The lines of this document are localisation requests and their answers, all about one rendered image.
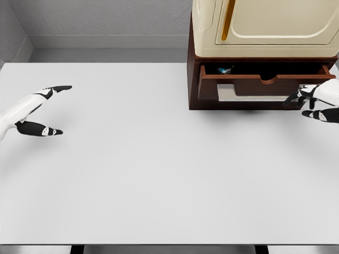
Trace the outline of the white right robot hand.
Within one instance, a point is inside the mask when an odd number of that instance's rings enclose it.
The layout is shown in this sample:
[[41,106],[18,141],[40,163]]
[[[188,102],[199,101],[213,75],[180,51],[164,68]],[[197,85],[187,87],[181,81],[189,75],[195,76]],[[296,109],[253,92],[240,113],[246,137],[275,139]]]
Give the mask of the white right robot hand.
[[[302,85],[287,97],[282,105],[286,106],[296,99],[298,100],[296,106],[300,106],[304,100],[309,99],[309,110],[303,111],[303,116],[326,123],[339,124],[339,80],[330,79],[322,84]],[[314,111],[316,101],[321,101],[334,107]]]

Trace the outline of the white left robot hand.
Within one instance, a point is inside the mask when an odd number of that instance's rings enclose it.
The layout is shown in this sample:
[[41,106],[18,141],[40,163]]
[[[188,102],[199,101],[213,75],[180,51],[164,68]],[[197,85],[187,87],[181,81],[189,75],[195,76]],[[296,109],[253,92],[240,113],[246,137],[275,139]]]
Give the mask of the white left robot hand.
[[13,124],[12,128],[17,129],[20,134],[35,137],[62,135],[62,130],[53,129],[44,124],[30,122],[26,119],[31,113],[36,111],[44,102],[49,100],[52,96],[71,88],[71,85],[48,87],[36,93],[28,95],[17,103],[13,104],[6,111],[4,111],[8,113],[8,118]]

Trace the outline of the brown wooden drawer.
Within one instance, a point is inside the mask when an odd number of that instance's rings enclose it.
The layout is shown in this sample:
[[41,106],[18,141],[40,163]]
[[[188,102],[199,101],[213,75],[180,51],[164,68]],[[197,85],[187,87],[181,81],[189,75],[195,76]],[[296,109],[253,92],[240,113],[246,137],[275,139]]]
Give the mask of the brown wooden drawer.
[[213,63],[201,65],[198,98],[216,102],[287,97],[300,85],[318,85],[335,76],[323,63],[234,63],[229,74]]

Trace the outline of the cream appliance with door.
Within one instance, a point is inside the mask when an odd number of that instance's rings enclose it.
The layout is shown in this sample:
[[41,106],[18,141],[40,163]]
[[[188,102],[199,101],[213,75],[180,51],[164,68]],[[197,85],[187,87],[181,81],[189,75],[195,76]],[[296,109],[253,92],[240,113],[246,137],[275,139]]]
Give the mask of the cream appliance with door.
[[339,0],[236,0],[226,41],[228,0],[193,0],[199,57],[334,57],[339,52]]

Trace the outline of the brown wooden cabinet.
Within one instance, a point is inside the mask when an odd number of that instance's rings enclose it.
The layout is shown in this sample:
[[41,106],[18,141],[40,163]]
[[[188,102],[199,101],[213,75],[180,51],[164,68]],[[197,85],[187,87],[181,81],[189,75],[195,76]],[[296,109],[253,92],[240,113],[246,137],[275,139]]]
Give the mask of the brown wooden cabinet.
[[199,57],[195,54],[191,13],[187,58],[189,108],[191,110],[299,110],[302,107],[302,104],[296,106],[297,99],[283,106],[282,103],[290,95],[287,97],[276,96],[269,100],[259,96],[255,97],[254,101],[216,102],[201,100],[198,98],[198,85],[202,64],[230,66],[238,63],[322,63],[326,64],[330,71],[336,61],[337,55],[334,57]]

